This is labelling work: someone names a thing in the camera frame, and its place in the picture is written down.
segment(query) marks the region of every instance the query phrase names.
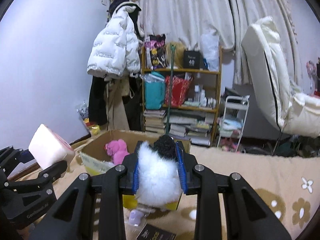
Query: stack of books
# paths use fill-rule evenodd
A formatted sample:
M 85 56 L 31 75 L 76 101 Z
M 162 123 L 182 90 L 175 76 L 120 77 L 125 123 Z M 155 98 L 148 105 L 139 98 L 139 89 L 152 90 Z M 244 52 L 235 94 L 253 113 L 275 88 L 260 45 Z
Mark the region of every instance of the stack of books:
M 210 146 L 212 124 L 206 123 L 206 119 L 209 119 L 206 113 L 172 109 L 169 135 L 175 139 L 190 140 L 192 144 Z
M 171 124 L 169 132 L 172 135 L 184 137 L 186 134 L 186 127 L 179 124 Z
M 165 110 L 145 110 L 143 116 L 145 117 L 146 131 L 159 134 L 165 133 Z

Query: teal bag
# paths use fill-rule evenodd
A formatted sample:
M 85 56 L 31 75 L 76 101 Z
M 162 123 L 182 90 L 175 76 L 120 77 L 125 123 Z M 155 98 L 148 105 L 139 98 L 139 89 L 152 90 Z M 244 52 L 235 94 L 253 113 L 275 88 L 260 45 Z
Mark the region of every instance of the teal bag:
M 152 75 L 164 79 L 164 76 L 158 72 L 152 71 Z M 158 82 L 144 82 L 144 97 L 146 100 L 146 109 L 148 110 L 159 110 L 164 102 L 165 96 L 165 83 Z

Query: beige carpet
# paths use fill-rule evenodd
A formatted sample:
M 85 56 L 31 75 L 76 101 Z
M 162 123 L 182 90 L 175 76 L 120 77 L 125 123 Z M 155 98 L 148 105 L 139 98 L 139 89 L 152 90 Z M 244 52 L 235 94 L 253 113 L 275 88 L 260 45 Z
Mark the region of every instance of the beige carpet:
M 307 226 L 320 204 L 320 158 L 244 155 L 195 146 L 191 147 L 190 152 L 196 156 L 198 163 L 207 166 L 215 173 L 230 175 L 233 172 L 239 172 L 278 216 L 292 239 L 295 239 Z M 85 172 L 81 163 L 80 156 L 76 156 L 65 177 L 54 183 L 57 197 L 79 174 Z M 36 178 L 38 173 L 39 170 L 23 179 Z M 148 217 L 147 222 L 177 234 L 177 240 L 193 239 L 195 221 L 189 217 L 189 213 L 195 207 L 196 196 L 183 195 L 177 211 L 157 211 Z M 225 240 L 227 238 L 223 210 L 221 210 L 222 232 Z M 129 211 L 125 209 L 124 215 L 128 216 Z M 139 232 L 140 228 L 133 230 L 126 225 L 128 240 L 136 239 Z

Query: white flower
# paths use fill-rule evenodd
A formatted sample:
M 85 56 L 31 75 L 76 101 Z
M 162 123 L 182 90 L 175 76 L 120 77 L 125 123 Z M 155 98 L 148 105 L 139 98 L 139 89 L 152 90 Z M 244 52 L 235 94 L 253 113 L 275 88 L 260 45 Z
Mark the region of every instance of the white flower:
M 190 217 L 191 219 L 193 219 L 193 220 L 196 220 L 197 210 L 196 210 L 196 209 L 192 210 L 192 211 L 190 212 L 190 214 L 189 214 L 189 217 Z
M 312 180 L 306 180 L 304 177 L 302 177 L 302 181 L 303 181 L 303 184 L 301 185 L 301 187 L 303 189 L 308 189 L 309 193 L 311 194 L 312 193 L 312 187 L 311 185 L 313 184 L 313 181 Z
M 277 205 L 278 205 L 278 202 L 277 202 L 276 200 L 271 201 L 271 206 L 272 206 L 272 207 L 276 207 Z M 280 210 L 278 210 L 278 211 L 275 212 L 275 215 L 276 215 L 276 217 L 277 217 L 278 219 L 280 219 L 282 213 L 281 213 Z

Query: white mattress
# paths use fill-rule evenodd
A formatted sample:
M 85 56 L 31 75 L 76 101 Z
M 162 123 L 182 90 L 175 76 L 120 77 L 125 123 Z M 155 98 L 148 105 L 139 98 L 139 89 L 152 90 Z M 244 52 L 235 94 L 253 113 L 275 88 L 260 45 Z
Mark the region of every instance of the white mattress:
M 242 46 L 257 103 L 266 119 L 284 133 L 319 136 L 320 100 L 292 93 L 280 35 L 272 17 L 251 24 Z

